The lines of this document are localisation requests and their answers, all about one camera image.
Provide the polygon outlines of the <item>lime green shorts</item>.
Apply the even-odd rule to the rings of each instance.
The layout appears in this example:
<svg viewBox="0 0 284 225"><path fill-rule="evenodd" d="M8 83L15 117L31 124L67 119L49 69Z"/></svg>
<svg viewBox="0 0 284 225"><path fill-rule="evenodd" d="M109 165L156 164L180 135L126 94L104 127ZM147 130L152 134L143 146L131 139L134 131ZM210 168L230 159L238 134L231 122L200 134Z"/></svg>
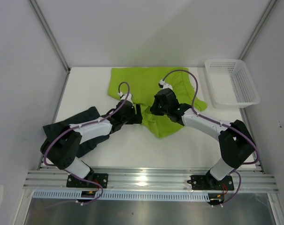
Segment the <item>lime green shorts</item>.
<svg viewBox="0 0 284 225"><path fill-rule="evenodd" d="M166 115L151 114L150 108L154 103L154 96L160 90L159 81L166 74L176 70L176 67L125 67L111 69L108 95L118 99L118 86L127 82L130 86L133 103L141 106L142 124L158 138L165 138L183 128L182 125L172 122ZM186 72L174 72L165 80L169 83L179 103L191 104L196 88L192 86L190 75Z"/></svg>

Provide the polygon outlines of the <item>dark navy shorts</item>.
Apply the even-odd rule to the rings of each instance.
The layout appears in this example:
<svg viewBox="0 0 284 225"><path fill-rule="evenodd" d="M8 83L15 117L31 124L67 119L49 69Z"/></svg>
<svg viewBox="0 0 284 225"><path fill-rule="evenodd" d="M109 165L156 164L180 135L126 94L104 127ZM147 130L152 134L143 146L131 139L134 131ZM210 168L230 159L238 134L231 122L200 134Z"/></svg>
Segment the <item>dark navy shorts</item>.
<svg viewBox="0 0 284 225"><path fill-rule="evenodd" d="M60 148L63 144L65 144L69 136L75 132L75 130L70 130L70 125L74 124L75 126L77 126L78 124L81 123L96 120L99 117L100 114L97 108L95 106L92 106L87 110L75 114L65 120L43 126L43 130L46 135L46 140L43 143L44 146L41 147L41 152L44 153L47 150L49 144L51 144L60 134L68 130L69 132L66 133L64 136L62 136L54 144L54 146L51 148L48 154L53 153L55 148ZM95 149L97 145L108 139L109 139L109 134L99 135L97 137L90 138L84 141L78 146L77 157L81 158L85 156L87 153Z"/></svg>

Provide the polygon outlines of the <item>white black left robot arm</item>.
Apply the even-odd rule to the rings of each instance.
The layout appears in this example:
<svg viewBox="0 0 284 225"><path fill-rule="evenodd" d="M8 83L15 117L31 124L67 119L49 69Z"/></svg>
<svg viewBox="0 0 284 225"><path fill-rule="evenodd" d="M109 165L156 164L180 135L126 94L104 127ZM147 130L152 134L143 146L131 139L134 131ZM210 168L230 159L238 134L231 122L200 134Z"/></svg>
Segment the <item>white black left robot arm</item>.
<svg viewBox="0 0 284 225"><path fill-rule="evenodd" d="M43 126L46 140L40 151L60 170L71 173L82 187L93 183L93 169L80 160L99 143L109 139L123 125L142 123L141 106L121 100L120 109L100 115L97 108L89 109L63 121Z"/></svg>

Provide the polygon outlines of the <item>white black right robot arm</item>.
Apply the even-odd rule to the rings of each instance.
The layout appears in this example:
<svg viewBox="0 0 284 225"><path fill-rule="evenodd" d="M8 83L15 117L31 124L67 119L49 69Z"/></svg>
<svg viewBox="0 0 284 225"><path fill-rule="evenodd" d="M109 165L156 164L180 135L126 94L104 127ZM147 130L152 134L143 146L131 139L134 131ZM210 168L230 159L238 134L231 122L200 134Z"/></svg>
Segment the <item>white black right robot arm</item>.
<svg viewBox="0 0 284 225"><path fill-rule="evenodd" d="M150 111L153 115L166 115L172 122L197 129L219 142L221 158L206 174L206 184L211 189L221 186L227 175L238 169L257 151L242 121L228 122L205 116L196 111L193 105L179 103L170 88L162 89L154 96Z"/></svg>

